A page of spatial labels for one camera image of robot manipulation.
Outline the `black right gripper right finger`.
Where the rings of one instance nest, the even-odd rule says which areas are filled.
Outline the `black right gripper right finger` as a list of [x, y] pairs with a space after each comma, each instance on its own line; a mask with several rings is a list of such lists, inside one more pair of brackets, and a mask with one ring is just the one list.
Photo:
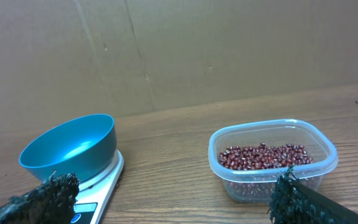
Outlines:
[[358, 213], [303, 185], [293, 166], [279, 176], [270, 198], [273, 224], [358, 224]]

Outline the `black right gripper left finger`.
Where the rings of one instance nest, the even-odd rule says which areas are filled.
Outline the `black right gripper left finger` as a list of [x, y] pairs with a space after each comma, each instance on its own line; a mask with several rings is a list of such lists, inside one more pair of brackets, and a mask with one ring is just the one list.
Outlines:
[[79, 194], [76, 174], [52, 173], [38, 187], [13, 196], [0, 207], [0, 224], [66, 224], [75, 216], [74, 206]]

